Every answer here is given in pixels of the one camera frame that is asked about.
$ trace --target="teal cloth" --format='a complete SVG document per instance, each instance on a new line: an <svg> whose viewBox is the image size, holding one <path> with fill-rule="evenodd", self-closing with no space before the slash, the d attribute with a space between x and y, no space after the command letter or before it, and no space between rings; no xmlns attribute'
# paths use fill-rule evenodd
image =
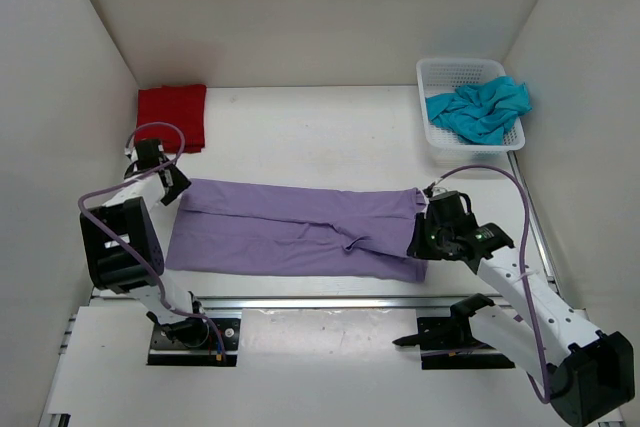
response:
<svg viewBox="0 0 640 427"><path fill-rule="evenodd" d="M498 77L484 85L463 85L454 94L427 100L429 120L474 144L502 145L516 119L531 110L525 84Z"/></svg>

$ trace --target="purple cloth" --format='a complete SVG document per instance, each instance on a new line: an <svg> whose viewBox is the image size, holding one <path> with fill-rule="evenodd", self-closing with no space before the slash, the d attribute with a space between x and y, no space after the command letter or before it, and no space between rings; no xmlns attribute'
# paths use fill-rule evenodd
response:
<svg viewBox="0 0 640 427"><path fill-rule="evenodd" d="M343 192L191 179L166 267L243 275L377 277L423 282L409 259L418 189Z"/></svg>

